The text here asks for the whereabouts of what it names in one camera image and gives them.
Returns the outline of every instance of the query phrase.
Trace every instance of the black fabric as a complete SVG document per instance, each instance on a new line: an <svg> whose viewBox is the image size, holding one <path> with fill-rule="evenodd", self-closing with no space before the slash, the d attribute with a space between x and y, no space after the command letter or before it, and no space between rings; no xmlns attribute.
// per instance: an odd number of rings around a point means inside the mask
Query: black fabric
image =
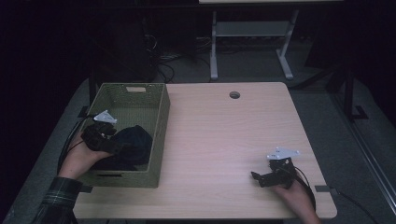
<svg viewBox="0 0 396 224"><path fill-rule="evenodd" d="M135 171L135 165L149 162L152 137L141 126L136 125L123 129L112 136L110 140L122 145L130 145L130 147L124 149L117 156L100 160L92 167L93 170Z"/></svg>

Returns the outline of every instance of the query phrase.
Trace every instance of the tabletop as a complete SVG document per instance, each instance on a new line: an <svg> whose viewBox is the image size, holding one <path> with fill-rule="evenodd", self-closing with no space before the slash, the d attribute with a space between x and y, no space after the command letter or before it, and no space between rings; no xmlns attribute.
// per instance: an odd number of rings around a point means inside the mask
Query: tabletop
<svg viewBox="0 0 396 224"><path fill-rule="evenodd" d="M288 218L294 214L250 172L270 173L276 147L299 150L293 163L312 188L326 185L285 84L168 84L171 101L156 189L94 187L80 193L77 218ZM237 91L239 98L230 97ZM319 217L336 216L316 192Z"/></svg>

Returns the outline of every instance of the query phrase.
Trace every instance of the white object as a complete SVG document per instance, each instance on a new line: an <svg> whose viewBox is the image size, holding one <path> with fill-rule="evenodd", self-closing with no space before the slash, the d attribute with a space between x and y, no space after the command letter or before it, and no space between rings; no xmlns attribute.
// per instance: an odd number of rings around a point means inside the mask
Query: white object
<svg viewBox="0 0 396 224"><path fill-rule="evenodd" d="M268 154L268 160L283 160L288 157L298 156L300 155L300 151L298 150L290 150L285 149L283 147L277 147L273 154Z"/></svg>
<svg viewBox="0 0 396 224"><path fill-rule="evenodd" d="M107 110L96 115L93 119L97 120L97 121L107 122L107 123L117 123L117 120L114 119L113 117L111 117L111 115L107 112Z"/></svg>

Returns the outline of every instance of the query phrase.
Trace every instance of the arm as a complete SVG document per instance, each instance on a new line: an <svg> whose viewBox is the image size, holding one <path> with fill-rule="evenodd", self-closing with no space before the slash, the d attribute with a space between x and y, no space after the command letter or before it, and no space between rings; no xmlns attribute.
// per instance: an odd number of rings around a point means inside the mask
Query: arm
<svg viewBox="0 0 396 224"><path fill-rule="evenodd" d="M67 157L57 177L39 206L33 223L71 223L71 215L82 183L77 179L97 161L111 154L91 151L79 133L69 147Z"/></svg>
<svg viewBox="0 0 396 224"><path fill-rule="evenodd" d="M304 224L320 224L320 219L304 187L298 181L294 180L289 189L273 186L272 190Z"/></svg>

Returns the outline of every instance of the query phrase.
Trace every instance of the grommet hole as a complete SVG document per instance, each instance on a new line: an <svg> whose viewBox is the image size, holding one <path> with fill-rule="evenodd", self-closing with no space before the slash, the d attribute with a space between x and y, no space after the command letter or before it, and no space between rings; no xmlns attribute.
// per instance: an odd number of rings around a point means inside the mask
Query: grommet hole
<svg viewBox="0 0 396 224"><path fill-rule="evenodd" d="M239 97L241 97L241 94L237 91L232 91L230 92L230 97L233 99L238 99Z"/></svg>

